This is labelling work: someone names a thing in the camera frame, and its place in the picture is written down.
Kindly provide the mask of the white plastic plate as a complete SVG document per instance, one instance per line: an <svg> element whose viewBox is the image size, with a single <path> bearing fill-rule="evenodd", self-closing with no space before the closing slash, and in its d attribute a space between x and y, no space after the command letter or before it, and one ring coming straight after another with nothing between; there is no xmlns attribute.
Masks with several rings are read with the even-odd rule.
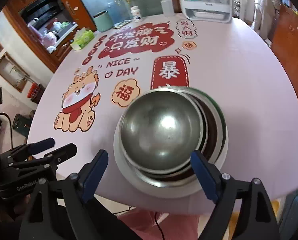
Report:
<svg viewBox="0 0 298 240"><path fill-rule="evenodd" d="M157 198L182 198L190 196L202 190L202 187L194 174L193 169L189 168L188 175L170 178L152 178L148 173L135 168L125 158L120 143L119 125L116 125L114 132L114 157L116 165L125 179L139 191Z"/></svg>

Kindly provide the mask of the small stainless steel bowl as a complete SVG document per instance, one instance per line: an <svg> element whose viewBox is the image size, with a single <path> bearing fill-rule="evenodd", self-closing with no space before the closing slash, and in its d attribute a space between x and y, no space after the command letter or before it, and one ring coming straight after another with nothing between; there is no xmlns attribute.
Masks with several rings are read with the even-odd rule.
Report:
<svg viewBox="0 0 298 240"><path fill-rule="evenodd" d="M119 124L125 158L153 174L184 167L203 134L202 114L193 98L170 88L144 93L128 106Z"/></svg>

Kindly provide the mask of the large stainless steel bowl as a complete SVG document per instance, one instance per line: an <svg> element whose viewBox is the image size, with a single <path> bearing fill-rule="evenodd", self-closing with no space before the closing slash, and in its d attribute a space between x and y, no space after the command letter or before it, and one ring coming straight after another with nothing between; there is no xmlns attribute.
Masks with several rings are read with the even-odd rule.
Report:
<svg viewBox="0 0 298 240"><path fill-rule="evenodd" d="M177 90L178 92L182 92L182 93L185 93L189 96L191 96L189 94L189 91L188 91L188 88L189 87L169 87L170 89L175 89ZM202 114L202 119L203 119L203 124L204 124L204 134L203 134L203 137L202 137L202 142L199 146L199 148L197 150L199 150L201 153L202 151L204 150L205 146L207 145L207 137L208 137L208 128L207 128L207 119L206 119L206 115L202 109L201 106L199 106L199 103L197 101L197 99L195 99L193 96L191 96L193 98L193 100L195 101L195 103L197 104L201 114ZM189 168L192 168L191 167L191 161L189 160L189 162L184 166L182 167L181 169L177 170L177 171L174 171L172 173L164 173L164 174L153 174L153 173L148 173L148 172L145 172L145 171L142 171L142 172L145 172L145 173L148 173L150 177L152 178L170 178L170 177L175 177L175 176L180 176L181 174L185 174L185 175L188 175L189 172Z"/></svg>

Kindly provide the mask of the red crate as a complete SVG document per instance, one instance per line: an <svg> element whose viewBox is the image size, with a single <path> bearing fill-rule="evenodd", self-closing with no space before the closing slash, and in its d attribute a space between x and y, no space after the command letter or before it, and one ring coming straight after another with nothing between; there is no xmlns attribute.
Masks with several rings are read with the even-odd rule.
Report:
<svg viewBox="0 0 298 240"><path fill-rule="evenodd" d="M45 92L45 88L42 86L41 83L40 84L33 83L27 94L27 98L29 98L31 102L39 104L44 92Z"/></svg>

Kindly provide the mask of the green plate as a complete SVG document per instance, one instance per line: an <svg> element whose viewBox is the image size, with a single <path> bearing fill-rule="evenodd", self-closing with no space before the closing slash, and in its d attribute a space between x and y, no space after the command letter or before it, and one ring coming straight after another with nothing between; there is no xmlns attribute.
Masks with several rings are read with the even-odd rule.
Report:
<svg viewBox="0 0 298 240"><path fill-rule="evenodd" d="M206 115L208 141L202 153L210 163L215 164L225 151L228 135L225 116L220 106L208 94L196 88L188 88L188 91L197 99Z"/></svg>

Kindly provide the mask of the green tissue pack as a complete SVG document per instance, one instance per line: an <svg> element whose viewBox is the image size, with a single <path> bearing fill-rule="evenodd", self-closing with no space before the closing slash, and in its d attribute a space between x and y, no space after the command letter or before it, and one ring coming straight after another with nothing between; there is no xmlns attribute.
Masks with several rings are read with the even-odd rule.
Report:
<svg viewBox="0 0 298 240"><path fill-rule="evenodd" d="M78 30L74 36L71 47L73 50L81 50L84 48L92 39L94 38L94 33L92 30L87 30L85 27Z"/></svg>

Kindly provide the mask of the wooden cabinet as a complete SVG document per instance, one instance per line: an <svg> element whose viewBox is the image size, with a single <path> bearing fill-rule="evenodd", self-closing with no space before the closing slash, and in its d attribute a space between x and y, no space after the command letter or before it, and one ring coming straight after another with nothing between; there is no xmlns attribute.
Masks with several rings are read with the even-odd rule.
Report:
<svg viewBox="0 0 298 240"><path fill-rule="evenodd" d="M25 44L52 72L71 51L70 44L78 30L96 31L82 0L9 0L3 13Z"/></svg>

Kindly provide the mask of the teal ceramic canister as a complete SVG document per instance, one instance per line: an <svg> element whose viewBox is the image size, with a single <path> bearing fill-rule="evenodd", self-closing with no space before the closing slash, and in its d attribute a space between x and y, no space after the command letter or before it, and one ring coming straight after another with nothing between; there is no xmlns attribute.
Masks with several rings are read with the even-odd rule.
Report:
<svg viewBox="0 0 298 240"><path fill-rule="evenodd" d="M99 32L105 32L114 27L112 18L108 11L101 11L93 16L94 23Z"/></svg>

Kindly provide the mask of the patterned coaster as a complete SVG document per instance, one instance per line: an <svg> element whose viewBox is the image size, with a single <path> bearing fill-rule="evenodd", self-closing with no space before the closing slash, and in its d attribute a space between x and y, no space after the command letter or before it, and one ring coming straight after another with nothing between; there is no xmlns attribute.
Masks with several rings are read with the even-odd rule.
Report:
<svg viewBox="0 0 298 240"><path fill-rule="evenodd" d="M129 23L131 23L131 20L124 20L124 21L121 21L119 23L114 24L114 27L113 28L114 29L120 29L120 28L122 28L123 26L125 26L125 25L127 25Z"/></svg>

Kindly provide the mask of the white pill bottle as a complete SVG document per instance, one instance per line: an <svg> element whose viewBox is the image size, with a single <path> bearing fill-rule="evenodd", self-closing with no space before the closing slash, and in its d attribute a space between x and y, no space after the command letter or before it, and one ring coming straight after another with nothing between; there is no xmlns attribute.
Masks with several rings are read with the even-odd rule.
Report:
<svg viewBox="0 0 298 240"><path fill-rule="evenodd" d="M142 21L141 12L140 12L140 9L138 8L138 6L131 7L131 14L133 16L134 22L141 22Z"/></svg>

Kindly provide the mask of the white squeeze bottle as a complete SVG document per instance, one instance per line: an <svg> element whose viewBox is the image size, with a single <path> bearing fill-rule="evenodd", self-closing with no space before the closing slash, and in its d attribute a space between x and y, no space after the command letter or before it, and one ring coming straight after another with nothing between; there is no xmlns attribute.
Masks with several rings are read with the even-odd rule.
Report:
<svg viewBox="0 0 298 240"><path fill-rule="evenodd" d="M161 0L161 7L165 17L172 17L175 15L172 0Z"/></svg>

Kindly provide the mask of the person in white coat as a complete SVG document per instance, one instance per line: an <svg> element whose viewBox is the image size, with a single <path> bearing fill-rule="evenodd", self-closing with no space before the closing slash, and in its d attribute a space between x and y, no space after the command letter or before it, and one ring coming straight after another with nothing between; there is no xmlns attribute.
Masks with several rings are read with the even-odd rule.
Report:
<svg viewBox="0 0 298 240"><path fill-rule="evenodd" d="M254 0L254 17L251 28L266 40L276 12L280 11L280 0Z"/></svg>

